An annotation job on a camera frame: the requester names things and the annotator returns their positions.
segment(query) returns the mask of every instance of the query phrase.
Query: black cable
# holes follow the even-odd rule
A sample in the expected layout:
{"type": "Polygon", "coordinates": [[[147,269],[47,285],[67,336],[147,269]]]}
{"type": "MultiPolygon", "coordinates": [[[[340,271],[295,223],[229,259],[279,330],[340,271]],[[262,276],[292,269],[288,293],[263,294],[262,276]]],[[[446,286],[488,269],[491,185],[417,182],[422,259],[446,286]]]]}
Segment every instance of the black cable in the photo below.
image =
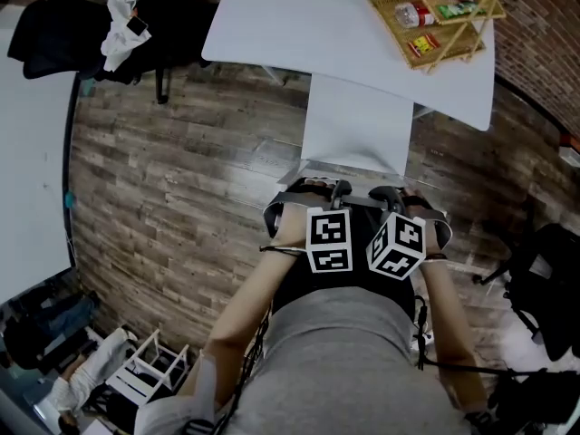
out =
{"type": "Polygon", "coordinates": [[[425,337],[423,328],[425,327],[425,323],[427,322],[427,303],[420,295],[415,295],[415,300],[420,300],[422,302],[422,307],[420,308],[419,312],[419,320],[417,321],[419,332],[417,335],[414,335],[417,338],[418,345],[419,345],[419,360],[417,361],[417,367],[423,370],[424,364],[429,364],[431,366],[437,366],[441,369],[448,369],[450,371],[458,371],[458,372],[480,372],[480,373],[489,373],[493,375],[508,375],[510,377],[518,377],[524,375],[534,375],[539,372],[546,372],[546,368],[540,369],[539,371],[525,371],[525,372],[516,372],[513,369],[488,369],[485,367],[477,367],[477,366],[462,366],[458,364],[446,364],[444,362],[434,362],[427,357],[425,351],[425,337]]]}
{"type": "Polygon", "coordinates": [[[285,255],[290,255],[294,257],[299,257],[303,253],[306,253],[306,250],[302,248],[295,248],[290,249],[290,246],[261,246],[260,252],[264,251],[277,251],[278,253],[284,253],[285,255]]]}

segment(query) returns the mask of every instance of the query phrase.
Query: wood plank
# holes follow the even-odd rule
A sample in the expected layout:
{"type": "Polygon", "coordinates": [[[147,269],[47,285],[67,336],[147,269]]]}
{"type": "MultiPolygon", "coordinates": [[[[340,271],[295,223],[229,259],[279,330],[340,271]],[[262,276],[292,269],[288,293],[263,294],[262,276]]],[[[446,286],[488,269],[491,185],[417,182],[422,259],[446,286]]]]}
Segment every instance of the wood plank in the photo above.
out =
{"type": "MultiPolygon", "coordinates": [[[[155,102],[152,74],[138,86],[99,82],[78,100],[72,233],[82,283],[103,300],[100,329],[159,328],[173,350],[195,351],[267,243],[262,209],[299,159],[310,78],[289,72],[278,87],[255,66],[222,63],[173,74],[167,105],[155,102]]],[[[482,222],[521,232],[532,202],[537,227],[580,233],[579,174],[557,144],[557,130],[499,86],[486,133],[438,113],[413,123],[407,175],[448,211],[451,273],[487,365],[506,365],[517,318],[507,276],[472,283],[509,256],[482,222]]],[[[419,273],[413,284],[424,295],[419,273]]],[[[567,356],[550,368],[573,365],[567,356]]]]}

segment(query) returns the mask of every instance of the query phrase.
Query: black shorts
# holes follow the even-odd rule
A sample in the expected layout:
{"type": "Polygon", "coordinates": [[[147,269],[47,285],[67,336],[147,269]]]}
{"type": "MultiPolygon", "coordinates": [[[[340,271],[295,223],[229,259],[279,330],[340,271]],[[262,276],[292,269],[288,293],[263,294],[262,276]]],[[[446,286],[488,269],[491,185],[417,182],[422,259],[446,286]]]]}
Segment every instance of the black shorts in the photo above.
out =
{"type": "Polygon", "coordinates": [[[391,298],[413,321],[415,293],[411,280],[408,277],[397,280],[377,274],[368,267],[365,250],[379,228],[377,221],[380,215],[379,210],[354,206],[351,213],[353,271],[314,274],[308,257],[300,255],[275,293],[272,313],[315,290],[359,286],[377,295],[391,298]]]}

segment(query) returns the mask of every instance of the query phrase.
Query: white chair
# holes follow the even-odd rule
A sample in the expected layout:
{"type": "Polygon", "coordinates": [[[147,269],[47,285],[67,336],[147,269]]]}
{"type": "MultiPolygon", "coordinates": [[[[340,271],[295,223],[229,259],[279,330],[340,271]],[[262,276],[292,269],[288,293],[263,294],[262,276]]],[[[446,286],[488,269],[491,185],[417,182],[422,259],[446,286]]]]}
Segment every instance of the white chair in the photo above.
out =
{"type": "Polygon", "coordinates": [[[183,379],[189,370],[187,361],[189,346],[184,346],[181,353],[175,354],[171,350],[160,345],[159,335],[160,330],[157,329],[131,356],[131,358],[107,380],[107,385],[111,386],[114,390],[137,404],[139,407],[147,404],[161,385],[165,385],[171,390],[171,392],[175,392],[175,390],[181,385],[181,382],[183,382],[183,379]],[[140,355],[151,343],[155,346],[155,357],[150,362],[145,362],[140,358],[140,355]],[[172,358],[172,362],[169,364],[169,367],[167,367],[165,372],[162,372],[155,367],[155,364],[161,358],[162,354],[172,358]],[[180,373],[172,382],[171,374],[175,370],[178,370],[180,373]],[[149,385],[139,377],[140,373],[145,373],[154,377],[157,379],[157,383],[154,386],[149,385]]]}

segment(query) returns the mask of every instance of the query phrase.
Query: chair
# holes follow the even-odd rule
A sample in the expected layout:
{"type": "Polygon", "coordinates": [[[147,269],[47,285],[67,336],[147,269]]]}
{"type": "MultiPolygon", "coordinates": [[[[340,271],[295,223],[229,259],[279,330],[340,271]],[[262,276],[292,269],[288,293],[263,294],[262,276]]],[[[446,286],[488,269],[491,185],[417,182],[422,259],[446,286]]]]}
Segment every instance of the chair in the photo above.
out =
{"type": "MultiPolygon", "coordinates": [[[[149,385],[154,386],[157,383],[157,380],[148,374],[142,373],[138,377],[149,385]]],[[[165,385],[161,385],[149,402],[168,398],[173,394],[165,385]]],[[[117,393],[106,383],[95,388],[89,400],[82,406],[82,411],[85,415],[103,416],[117,429],[125,433],[133,433],[135,431],[138,410],[139,407],[134,402],[117,393]]]]}
{"type": "Polygon", "coordinates": [[[201,50],[217,5],[205,0],[140,0],[139,17],[149,27],[151,38],[135,48],[115,71],[102,69],[101,44],[111,27],[106,5],[86,0],[37,0],[23,11],[8,50],[8,56],[24,63],[24,77],[37,79],[76,71],[80,79],[107,79],[137,83],[142,73],[156,72],[159,104],[166,68],[200,62],[201,50]]]}
{"type": "Polygon", "coordinates": [[[157,393],[161,385],[165,385],[171,393],[178,387],[188,373],[188,346],[176,354],[159,343],[160,330],[157,329],[143,345],[115,372],[107,385],[119,392],[138,407],[143,406],[157,393]],[[155,356],[150,362],[140,357],[150,344],[154,345],[155,356]],[[141,377],[146,374],[152,379],[141,377]]]}
{"type": "Polygon", "coordinates": [[[474,276],[476,284],[486,285],[509,271],[504,296],[517,316],[543,343],[551,361],[559,360],[572,347],[580,357],[580,329],[575,309],[580,296],[576,256],[580,256],[580,237],[558,224],[548,224],[528,233],[516,246],[507,234],[490,227],[510,248],[511,258],[485,279],[474,276]],[[536,320],[534,324],[525,313],[536,320]]]}
{"type": "Polygon", "coordinates": [[[547,424],[572,425],[579,397],[580,374],[574,371],[537,372],[525,380],[501,375],[488,401],[497,421],[480,433],[541,435],[547,424]]]}

